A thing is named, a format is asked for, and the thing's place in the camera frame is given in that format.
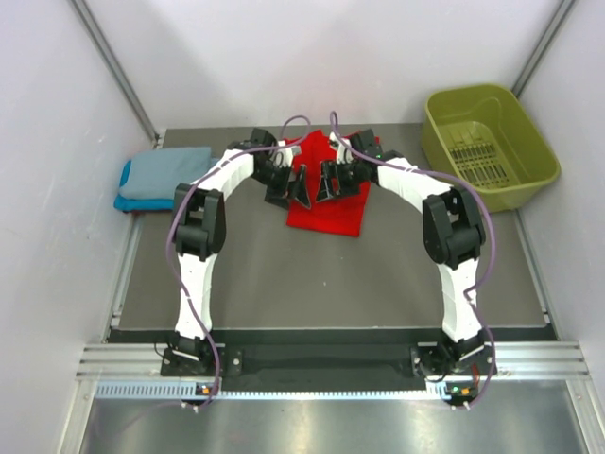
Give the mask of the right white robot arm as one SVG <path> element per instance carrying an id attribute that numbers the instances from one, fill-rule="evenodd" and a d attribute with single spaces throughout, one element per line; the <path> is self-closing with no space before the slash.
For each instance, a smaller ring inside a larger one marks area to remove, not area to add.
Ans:
<path id="1" fill-rule="evenodd" d="M 317 202 L 349 198 L 363 183 L 374 183 L 421 214 L 423 247 L 441 279 L 443 319 L 442 339 L 417 364 L 428 376 L 465 373 L 484 348 L 474 286 L 486 234 L 475 197 L 399 153 L 383 151 L 371 130 L 348 138 L 332 131 L 328 144 L 336 157 L 320 165 Z"/>

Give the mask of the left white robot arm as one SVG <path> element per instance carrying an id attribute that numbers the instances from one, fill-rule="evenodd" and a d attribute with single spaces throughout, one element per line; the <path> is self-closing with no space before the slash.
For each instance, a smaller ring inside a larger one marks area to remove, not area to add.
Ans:
<path id="1" fill-rule="evenodd" d="M 180 287 L 180 312 L 171 348 L 194 375 L 218 374 L 220 354 L 211 338 L 212 275 L 226 235 L 226 200 L 248 178 L 266 187 L 266 200 L 309 209 L 306 167 L 294 168 L 301 137 L 278 140 L 255 128 L 249 139 L 233 142 L 214 165 L 192 183 L 181 183 L 174 194 L 172 223 L 165 251 L 173 252 L 179 266 L 173 270 Z"/>

